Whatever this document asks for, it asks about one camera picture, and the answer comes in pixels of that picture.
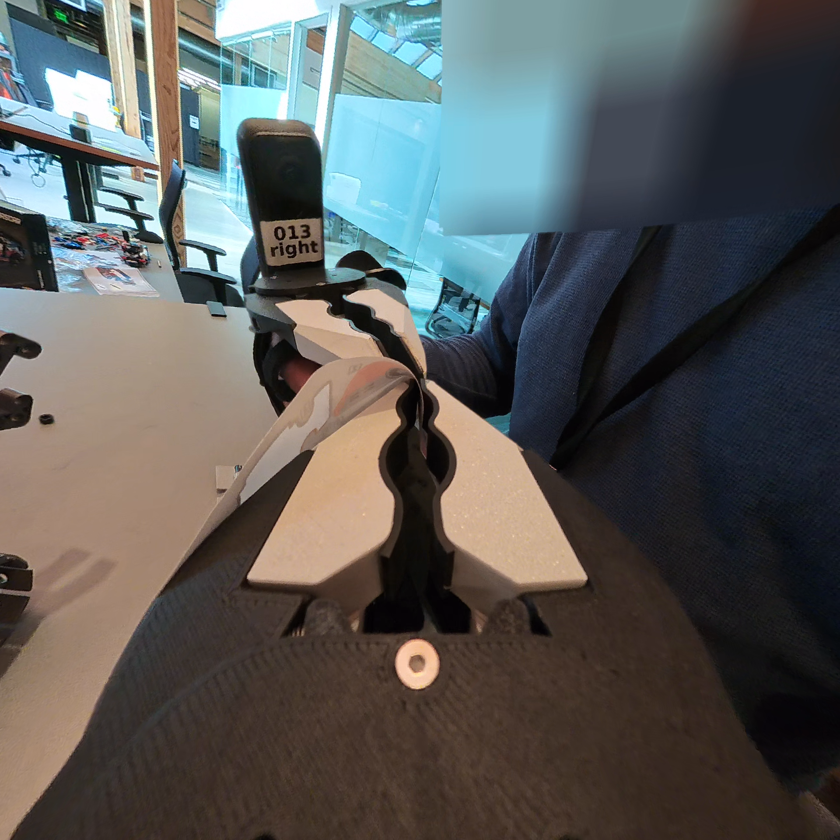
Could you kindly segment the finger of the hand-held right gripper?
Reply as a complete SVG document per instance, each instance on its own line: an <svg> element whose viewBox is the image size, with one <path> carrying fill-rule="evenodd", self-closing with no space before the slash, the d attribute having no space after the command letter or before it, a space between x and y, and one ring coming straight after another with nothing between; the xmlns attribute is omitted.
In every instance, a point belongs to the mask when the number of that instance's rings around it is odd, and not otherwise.
<svg viewBox="0 0 840 840"><path fill-rule="evenodd" d="M344 316L370 334L385 356L405 365L419 380L427 376L427 361L412 313L396 289L360 289L344 295Z"/></svg>
<svg viewBox="0 0 840 840"><path fill-rule="evenodd" d="M323 299L278 302L277 319L284 324L281 334L304 358L319 364L361 357L389 359L370 334L354 327L344 316L344 298L340 302L342 314L332 314Z"/></svg>

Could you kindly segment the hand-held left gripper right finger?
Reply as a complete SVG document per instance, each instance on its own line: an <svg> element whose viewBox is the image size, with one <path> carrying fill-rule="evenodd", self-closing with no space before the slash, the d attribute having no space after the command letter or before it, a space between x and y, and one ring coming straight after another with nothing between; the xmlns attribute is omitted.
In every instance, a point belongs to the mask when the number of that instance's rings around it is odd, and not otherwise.
<svg viewBox="0 0 840 840"><path fill-rule="evenodd" d="M587 574L520 447L435 383L422 386L430 592L488 616L520 595L576 590Z"/></svg>

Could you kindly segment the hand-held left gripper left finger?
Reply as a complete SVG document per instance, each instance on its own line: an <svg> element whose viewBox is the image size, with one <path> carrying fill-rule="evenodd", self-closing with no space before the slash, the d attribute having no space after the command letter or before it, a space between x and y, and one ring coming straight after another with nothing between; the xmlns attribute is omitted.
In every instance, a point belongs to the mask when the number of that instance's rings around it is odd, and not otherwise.
<svg viewBox="0 0 840 840"><path fill-rule="evenodd" d="M356 619L382 593L378 556L395 520L380 456L403 426L395 387L314 450L271 530L248 583L339 603Z"/></svg>

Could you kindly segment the robot sticker sheet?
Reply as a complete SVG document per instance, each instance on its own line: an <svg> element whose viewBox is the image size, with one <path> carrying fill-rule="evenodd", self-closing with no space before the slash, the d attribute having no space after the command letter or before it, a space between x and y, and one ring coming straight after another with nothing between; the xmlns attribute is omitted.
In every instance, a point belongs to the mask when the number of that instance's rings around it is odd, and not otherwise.
<svg viewBox="0 0 840 840"><path fill-rule="evenodd" d="M417 378L404 364L382 357L335 360L315 371L235 473L183 560L295 457L315 449L402 383L413 385Z"/></svg>

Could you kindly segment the grey orange tracked toy robot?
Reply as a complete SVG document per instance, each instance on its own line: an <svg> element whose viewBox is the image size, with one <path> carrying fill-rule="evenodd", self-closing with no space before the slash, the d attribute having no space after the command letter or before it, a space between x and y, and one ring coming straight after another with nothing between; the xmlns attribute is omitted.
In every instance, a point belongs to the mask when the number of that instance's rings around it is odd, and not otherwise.
<svg viewBox="0 0 840 840"><path fill-rule="evenodd" d="M1 331L1 372L15 357L33 360L42 351L36 341ZM24 427L32 414L31 395L14 389L1 391L1 430ZM24 614L33 588L34 572L21 557L1 553L1 645L5 645Z"/></svg>

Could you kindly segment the person's right forearm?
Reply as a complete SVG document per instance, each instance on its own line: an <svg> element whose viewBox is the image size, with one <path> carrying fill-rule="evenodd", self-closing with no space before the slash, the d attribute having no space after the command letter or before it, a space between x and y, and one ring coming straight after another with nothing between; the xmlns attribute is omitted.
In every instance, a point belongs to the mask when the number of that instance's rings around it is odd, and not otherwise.
<svg viewBox="0 0 840 840"><path fill-rule="evenodd" d="M427 378L480 417L514 407L522 314L493 306L477 331L448 339L421 338Z"/></svg>

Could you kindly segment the person's right hand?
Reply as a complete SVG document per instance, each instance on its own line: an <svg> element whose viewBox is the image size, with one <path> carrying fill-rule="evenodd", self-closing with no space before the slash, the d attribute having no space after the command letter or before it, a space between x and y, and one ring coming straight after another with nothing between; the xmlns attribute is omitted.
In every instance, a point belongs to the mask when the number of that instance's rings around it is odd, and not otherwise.
<svg viewBox="0 0 840 840"><path fill-rule="evenodd" d="M297 394L320 367L321 365L317 362L296 356L285 360L280 365L280 378L292 392Z"/></svg>

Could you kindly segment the black office chair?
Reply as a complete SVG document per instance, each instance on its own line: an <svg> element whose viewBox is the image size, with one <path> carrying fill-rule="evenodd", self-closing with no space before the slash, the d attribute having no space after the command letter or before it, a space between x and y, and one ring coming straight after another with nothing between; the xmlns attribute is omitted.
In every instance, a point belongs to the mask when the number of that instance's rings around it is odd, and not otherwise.
<svg viewBox="0 0 840 840"><path fill-rule="evenodd" d="M441 280L437 304L425 323L426 332L437 339L472 333L479 320L482 300L445 277Z"/></svg>
<svg viewBox="0 0 840 840"><path fill-rule="evenodd" d="M153 221L153 216L139 209L139 203L144 201L142 196L121 188L99 187L98 197L102 198L105 195L119 197L123 200L124 204L116 206L99 201L98 207L100 209L110 214L125 216L132 220L134 224L134 235L139 241L146 244L163 244L163 238L155 232L148 230L145 225L145 223Z"/></svg>
<svg viewBox="0 0 840 840"><path fill-rule="evenodd" d="M208 304L210 309L220 307L243 308L245 301L238 290L238 281L219 271L217 260L226 256L226 250L194 239L175 239L175 216L186 183L186 173L177 160L171 163L171 172L160 204L160 222L165 236L165 246L175 274L175 280L186 303ZM209 268L184 267L178 248L184 246L202 251Z"/></svg>

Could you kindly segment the printed leaflet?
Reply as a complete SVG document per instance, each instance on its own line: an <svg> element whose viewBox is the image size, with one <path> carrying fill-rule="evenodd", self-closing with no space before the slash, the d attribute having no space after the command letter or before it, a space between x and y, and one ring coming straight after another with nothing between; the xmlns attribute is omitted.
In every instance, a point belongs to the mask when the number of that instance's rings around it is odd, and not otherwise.
<svg viewBox="0 0 840 840"><path fill-rule="evenodd" d="M82 275L101 296L158 298L160 292L130 267L85 268Z"/></svg>

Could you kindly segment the pile of toy bricks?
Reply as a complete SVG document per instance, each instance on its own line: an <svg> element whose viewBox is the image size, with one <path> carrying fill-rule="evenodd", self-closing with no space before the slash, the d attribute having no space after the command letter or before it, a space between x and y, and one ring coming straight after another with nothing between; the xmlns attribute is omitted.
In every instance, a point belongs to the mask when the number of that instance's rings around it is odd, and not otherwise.
<svg viewBox="0 0 840 840"><path fill-rule="evenodd" d="M54 261L60 268L128 266L141 269L151 261L145 245L120 227L48 218L47 230Z"/></svg>

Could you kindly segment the brown far desk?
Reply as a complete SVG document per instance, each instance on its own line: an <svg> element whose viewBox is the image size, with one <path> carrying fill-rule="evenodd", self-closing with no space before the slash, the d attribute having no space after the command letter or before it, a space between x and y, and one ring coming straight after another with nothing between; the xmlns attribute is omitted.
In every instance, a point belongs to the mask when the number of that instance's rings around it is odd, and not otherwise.
<svg viewBox="0 0 840 840"><path fill-rule="evenodd" d="M59 158L70 219L75 222L96 221L92 166L160 168L142 140L122 132L81 126L57 113L7 98L1 103L4 138Z"/></svg>

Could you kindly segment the black car model box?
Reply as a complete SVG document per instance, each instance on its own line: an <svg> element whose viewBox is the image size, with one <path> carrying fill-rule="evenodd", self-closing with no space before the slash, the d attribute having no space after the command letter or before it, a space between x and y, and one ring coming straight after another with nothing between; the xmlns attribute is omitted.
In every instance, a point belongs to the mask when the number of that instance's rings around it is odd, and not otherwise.
<svg viewBox="0 0 840 840"><path fill-rule="evenodd" d="M1 202L1 288L58 292L46 217Z"/></svg>

